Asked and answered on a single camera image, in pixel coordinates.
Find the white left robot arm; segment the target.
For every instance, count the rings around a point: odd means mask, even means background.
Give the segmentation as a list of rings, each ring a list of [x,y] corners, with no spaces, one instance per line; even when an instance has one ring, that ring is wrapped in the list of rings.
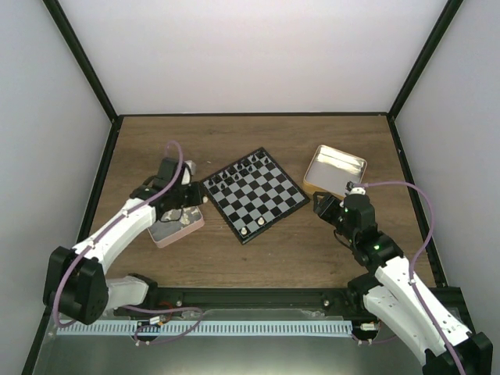
[[[136,188],[119,212],[72,248],[59,246],[49,257],[43,303],[58,328],[92,324],[110,309],[152,315],[159,307],[158,284],[132,273],[120,279],[106,274],[118,255],[143,231],[164,222],[175,210],[207,202],[204,187],[194,182],[195,163],[164,158],[156,175]]]

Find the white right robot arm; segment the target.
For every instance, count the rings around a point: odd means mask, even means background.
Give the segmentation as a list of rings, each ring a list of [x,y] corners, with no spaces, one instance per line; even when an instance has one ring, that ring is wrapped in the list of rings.
[[[367,272],[348,283],[347,304],[381,320],[406,345],[424,374],[489,374],[493,344],[474,333],[427,288],[396,242],[379,230],[375,208],[361,187],[344,198],[317,191],[314,213],[334,227]]]

